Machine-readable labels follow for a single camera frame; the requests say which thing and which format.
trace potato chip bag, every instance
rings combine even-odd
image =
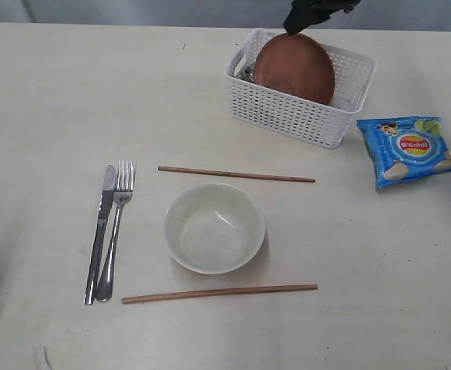
[[[358,120],[374,160],[376,187],[451,172],[451,152],[441,125],[439,117]]]

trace basket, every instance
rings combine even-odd
[[[375,61],[366,55],[323,45],[335,68],[335,94],[330,106],[237,78],[241,67],[254,63],[264,44],[276,35],[255,29],[225,70],[231,115],[306,143],[336,148],[362,109]]]

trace knife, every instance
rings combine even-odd
[[[99,276],[100,261],[102,260],[103,237],[110,209],[114,199],[116,187],[116,171],[113,166],[107,166],[105,179],[103,179],[102,199],[100,201],[99,216],[96,221],[95,240],[93,241],[92,259],[89,263],[88,280],[85,290],[85,304],[93,304],[95,298],[96,282]]]

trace white bowl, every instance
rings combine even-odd
[[[224,274],[250,261],[263,244],[264,217],[242,190],[198,185],[171,205],[163,232],[173,259],[201,274]]]

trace silver fork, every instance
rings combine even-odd
[[[100,281],[96,288],[96,300],[108,301],[112,297],[114,285],[114,263],[116,259],[117,237],[119,236],[120,219],[123,215],[124,205],[133,197],[134,176],[136,168],[131,161],[119,161],[117,170],[116,190],[114,192],[114,202],[116,202],[116,216],[110,238],[109,250],[105,264],[103,264]]]

